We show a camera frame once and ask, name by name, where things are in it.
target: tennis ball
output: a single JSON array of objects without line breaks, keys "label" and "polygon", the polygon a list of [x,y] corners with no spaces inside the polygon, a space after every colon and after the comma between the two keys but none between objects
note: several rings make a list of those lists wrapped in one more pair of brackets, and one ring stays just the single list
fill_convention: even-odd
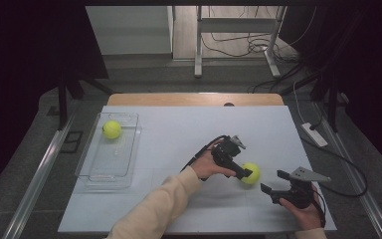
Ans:
[{"label": "tennis ball", "polygon": [[120,123],[116,120],[108,120],[103,125],[103,135],[107,138],[113,139],[120,136],[122,132],[122,127]]},{"label": "tennis ball", "polygon": [[255,164],[255,163],[252,163],[252,162],[246,162],[243,164],[243,168],[244,169],[248,169],[248,170],[251,170],[253,173],[251,173],[250,176],[248,177],[243,177],[241,179],[241,181],[247,183],[247,184],[254,184],[256,183],[259,178],[260,178],[260,169],[259,167]]}]

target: power strip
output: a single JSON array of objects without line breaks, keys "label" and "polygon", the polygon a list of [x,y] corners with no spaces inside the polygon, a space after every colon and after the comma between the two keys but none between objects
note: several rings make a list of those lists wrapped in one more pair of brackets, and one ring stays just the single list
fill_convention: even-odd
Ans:
[{"label": "power strip", "polygon": [[301,125],[301,127],[303,128],[303,130],[305,130],[306,134],[308,134],[308,136],[320,147],[322,146],[326,146],[327,145],[327,142],[325,141],[325,139],[317,132],[317,130],[311,130],[310,127],[311,127],[311,123],[309,122],[306,122],[304,124]]}]

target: human hand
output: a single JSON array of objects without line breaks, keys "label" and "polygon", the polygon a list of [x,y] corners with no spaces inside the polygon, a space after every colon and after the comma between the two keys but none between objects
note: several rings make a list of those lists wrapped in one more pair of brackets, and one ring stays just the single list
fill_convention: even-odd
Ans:
[{"label": "human hand", "polygon": [[235,176],[236,172],[225,168],[218,166],[216,162],[213,159],[213,155],[211,153],[212,148],[214,145],[218,144],[222,140],[217,140],[213,144],[211,144],[203,154],[195,160],[193,164],[191,164],[191,167],[194,169],[195,173],[197,174],[198,178],[209,178],[213,174],[222,173],[226,176]]},{"label": "human hand", "polygon": [[[318,195],[316,193],[317,188],[314,185],[312,185],[312,190],[314,191],[314,200],[319,204]],[[306,208],[299,209],[284,198],[279,199],[279,202],[293,214],[302,230],[305,231],[321,227],[319,212],[312,203]]]}]

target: clear plastic container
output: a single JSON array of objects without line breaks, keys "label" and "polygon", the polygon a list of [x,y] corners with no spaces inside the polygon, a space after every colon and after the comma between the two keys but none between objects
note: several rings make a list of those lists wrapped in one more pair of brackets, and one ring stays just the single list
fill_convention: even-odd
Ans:
[{"label": "clear plastic container", "polygon": [[[119,137],[104,136],[102,127],[108,120],[120,123]],[[97,115],[76,170],[87,190],[120,190],[130,185],[140,134],[138,114]]]}]

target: sleeve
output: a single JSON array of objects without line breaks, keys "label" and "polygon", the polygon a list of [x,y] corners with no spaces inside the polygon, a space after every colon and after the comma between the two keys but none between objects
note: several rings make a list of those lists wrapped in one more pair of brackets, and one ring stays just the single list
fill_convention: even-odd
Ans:
[{"label": "sleeve", "polygon": [[297,239],[326,239],[324,228],[315,228],[306,231],[295,232]]},{"label": "sleeve", "polygon": [[107,239],[160,238],[167,226],[184,212],[189,196],[200,186],[190,166],[178,175],[167,177],[161,186],[113,225]]}]

